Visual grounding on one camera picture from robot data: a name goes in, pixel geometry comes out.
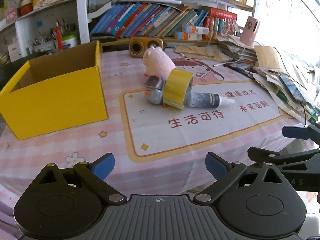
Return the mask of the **blue white spray bottle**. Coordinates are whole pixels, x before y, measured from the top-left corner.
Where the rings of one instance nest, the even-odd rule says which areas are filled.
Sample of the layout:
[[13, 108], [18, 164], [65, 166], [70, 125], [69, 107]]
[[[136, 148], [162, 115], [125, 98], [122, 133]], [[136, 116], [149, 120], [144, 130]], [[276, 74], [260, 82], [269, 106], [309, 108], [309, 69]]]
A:
[[187, 99], [187, 105], [194, 108], [218, 108], [220, 106], [228, 106], [234, 103], [235, 100], [214, 93], [191, 92]]

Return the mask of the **yellow tape roll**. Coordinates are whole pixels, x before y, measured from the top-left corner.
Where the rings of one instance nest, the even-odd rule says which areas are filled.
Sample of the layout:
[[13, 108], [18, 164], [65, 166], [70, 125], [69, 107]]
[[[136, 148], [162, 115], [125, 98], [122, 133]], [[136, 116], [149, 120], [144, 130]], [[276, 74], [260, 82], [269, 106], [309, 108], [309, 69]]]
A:
[[163, 103], [177, 109], [183, 109], [192, 85], [193, 73], [177, 68], [173, 69], [165, 82]]

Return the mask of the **grey purple toy truck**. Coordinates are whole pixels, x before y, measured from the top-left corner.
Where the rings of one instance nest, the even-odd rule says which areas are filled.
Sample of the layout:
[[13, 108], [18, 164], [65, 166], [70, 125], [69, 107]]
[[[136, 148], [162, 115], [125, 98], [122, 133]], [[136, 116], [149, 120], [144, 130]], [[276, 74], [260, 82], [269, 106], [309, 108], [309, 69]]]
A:
[[163, 100], [164, 86], [165, 78], [150, 75], [144, 83], [146, 101], [154, 105], [160, 105]]

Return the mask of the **pink plush pig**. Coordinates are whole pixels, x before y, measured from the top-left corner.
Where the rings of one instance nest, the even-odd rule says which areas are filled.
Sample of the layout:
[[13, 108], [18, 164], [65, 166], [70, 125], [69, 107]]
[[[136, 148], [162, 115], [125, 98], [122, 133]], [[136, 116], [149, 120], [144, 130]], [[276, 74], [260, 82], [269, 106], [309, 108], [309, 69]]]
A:
[[157, 76], [167, 79], [175, 64], [161, 47], [150, 47], [143, 55], [143, 64], [146, 67], [144, 76]]

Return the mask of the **stack of papers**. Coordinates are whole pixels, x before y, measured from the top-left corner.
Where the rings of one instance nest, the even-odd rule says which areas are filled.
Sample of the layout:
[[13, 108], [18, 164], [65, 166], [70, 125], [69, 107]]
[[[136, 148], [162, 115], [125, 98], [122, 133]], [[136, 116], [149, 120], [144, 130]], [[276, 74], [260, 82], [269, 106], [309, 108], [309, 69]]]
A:
[[224, 66], [256, 81], [288, 115], [304, 124], [319, 124], [319, 66], [276, 47], [246, 45], [235, 36], [215, 39], [230, 58]]

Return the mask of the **pink checkered tablecloth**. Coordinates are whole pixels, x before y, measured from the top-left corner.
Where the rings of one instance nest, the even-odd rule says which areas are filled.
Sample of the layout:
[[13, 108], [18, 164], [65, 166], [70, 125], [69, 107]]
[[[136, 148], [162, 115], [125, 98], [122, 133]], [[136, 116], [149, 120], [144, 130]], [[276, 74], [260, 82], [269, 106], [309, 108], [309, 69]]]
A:
[[196, 92], [234, 99], [219, 109], [182, 110], [152, 105], [144, 98], [144, 65], [127, 51], [101, 57], [108, 119], [18, 140], [9, 128], [1, 136], [1, 201], [14, 207], [48, 163], [71, 168], [104, 153], [116, 164], [107, 182], [126, 195], [177, 194], [211, 181], [204, 158], [215, 152], [227, 161], [250, 164], [252, 147], [279, 151], [291, 142], [281, 130], [302, 126], [282, 111], [259, 84], [210, 61], [178, 59], [192, 73]]

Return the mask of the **yellow cardboard box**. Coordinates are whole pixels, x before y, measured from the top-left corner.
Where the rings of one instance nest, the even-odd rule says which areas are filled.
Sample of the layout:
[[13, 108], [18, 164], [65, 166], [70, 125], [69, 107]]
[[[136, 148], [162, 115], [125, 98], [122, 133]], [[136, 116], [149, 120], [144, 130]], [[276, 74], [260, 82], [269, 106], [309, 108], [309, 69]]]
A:
[[99, 41], [27, 61], [1, 90], [18, 140], [108, 119]]

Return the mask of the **pink phone holder cup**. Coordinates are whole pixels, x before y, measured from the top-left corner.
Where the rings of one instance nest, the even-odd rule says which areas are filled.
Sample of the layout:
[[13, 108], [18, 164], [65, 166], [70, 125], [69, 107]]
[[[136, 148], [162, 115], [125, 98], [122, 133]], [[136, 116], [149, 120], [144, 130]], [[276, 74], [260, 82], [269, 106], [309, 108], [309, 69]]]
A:
[[240, 41], [249, 47], [253, 47], [259, 26], [259, 20], [253, 18], [252, 16], [248, 16], [246, 24], [243, 28], [243, 32], [240, 36]]

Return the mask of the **wooden retro speaker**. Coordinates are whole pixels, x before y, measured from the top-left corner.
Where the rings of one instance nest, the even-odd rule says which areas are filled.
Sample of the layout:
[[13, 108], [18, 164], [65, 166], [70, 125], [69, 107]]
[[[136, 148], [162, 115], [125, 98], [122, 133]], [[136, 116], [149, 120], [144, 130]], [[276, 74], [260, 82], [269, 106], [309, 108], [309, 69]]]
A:
[[132, 57], [142, 58], [145, 51], [150, 47], [161, 47], [163, 49], [163, 40], [159, 37], [133, 37], [130, 39], [129, 52]]

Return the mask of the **orange white box lower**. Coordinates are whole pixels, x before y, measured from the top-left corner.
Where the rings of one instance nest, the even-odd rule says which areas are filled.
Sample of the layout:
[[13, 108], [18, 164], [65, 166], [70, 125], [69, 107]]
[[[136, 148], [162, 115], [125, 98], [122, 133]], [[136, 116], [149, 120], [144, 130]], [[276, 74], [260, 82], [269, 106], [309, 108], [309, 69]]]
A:
[[178, 40], [188, 40], [188, 41], [202, 40], [202, 34], [184, 33], [182, 31], [176, 31], [174, 37]]

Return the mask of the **orange white box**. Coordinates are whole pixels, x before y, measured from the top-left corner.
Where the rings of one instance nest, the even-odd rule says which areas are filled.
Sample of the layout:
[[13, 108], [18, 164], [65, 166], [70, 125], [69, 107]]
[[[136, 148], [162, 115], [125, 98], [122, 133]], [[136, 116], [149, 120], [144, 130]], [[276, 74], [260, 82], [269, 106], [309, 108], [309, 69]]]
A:
[[209, 28], [207, 27], [199, 27], [194, 25], [183, 25], [182, 31], [188, 34], [201, 34], [201, 35], [208, 35]]
[[202, 40], [202, 34], [184, 33], [182, 31], [176, 31], [174, 37], [178, 40], [188, 40], [188, 41]]

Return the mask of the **orange white box upper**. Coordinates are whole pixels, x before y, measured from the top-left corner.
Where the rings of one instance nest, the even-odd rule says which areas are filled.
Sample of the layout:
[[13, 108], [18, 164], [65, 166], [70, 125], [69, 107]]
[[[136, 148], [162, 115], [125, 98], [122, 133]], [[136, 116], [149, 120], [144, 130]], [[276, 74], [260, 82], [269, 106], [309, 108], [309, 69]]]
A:
[[183, 25], [182, 31], [188, 34], [201, 34], [201, 35], [208, 35], [209, 28], [207, 27], [199, 27], [194, 25]]

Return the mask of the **red bottle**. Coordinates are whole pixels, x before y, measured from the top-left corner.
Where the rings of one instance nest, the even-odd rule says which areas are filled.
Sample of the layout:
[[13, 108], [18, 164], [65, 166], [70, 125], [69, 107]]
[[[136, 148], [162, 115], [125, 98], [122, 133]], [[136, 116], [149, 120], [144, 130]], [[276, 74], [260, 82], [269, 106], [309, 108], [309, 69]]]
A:
[[56, 22], [55, 32], [56, 32], [57, 48], [58, 50], [62, 50], [62, 35], [61, 35], [60, 25], [58, 22]]

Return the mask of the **row of leaning books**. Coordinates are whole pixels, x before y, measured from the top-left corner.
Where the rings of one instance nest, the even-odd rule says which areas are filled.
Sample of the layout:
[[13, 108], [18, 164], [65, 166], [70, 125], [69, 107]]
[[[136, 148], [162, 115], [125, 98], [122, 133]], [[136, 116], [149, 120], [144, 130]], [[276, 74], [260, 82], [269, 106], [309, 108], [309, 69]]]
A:
[[89, 32], [90, 38], [174, 37], [183, 25], [209, 28], [204, 39], [216, 34], [236, 35], [237, 14], [223, 9], [187, 7], [178, 9], [161, 3], [127, 2], [112, 4]]

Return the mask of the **white bookshelf unit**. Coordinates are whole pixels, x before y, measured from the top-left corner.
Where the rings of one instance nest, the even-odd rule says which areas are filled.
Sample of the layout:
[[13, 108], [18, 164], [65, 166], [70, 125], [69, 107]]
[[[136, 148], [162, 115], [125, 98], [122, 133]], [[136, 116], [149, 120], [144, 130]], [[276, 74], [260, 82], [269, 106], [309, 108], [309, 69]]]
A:
[[[45, 7], [40, 7], [16, 20], [1, 27], [1, 32], [9, 28], [15, 29], [16, 39], [22, 56], [27, 55], [27, 47], [33, 37], [38, 33], [36, 22], [42, 21], [43, 26], [49, 26], [49, 20], [56, 20], [62, 16], [70, 16], [78, 25], [78, 38], [81, 43], [89, 42], [88, 25], [94, 18], [102, 15], [108, 2], [155, 2], [157, 0], [62, 0]], [[242, 4], [235, 0], [159, 0], [168, 5], [177, 7], [188, 5], [190, 7], [221, 7], [236, 8], [243, 11], [253, 12], [253, 7]]]

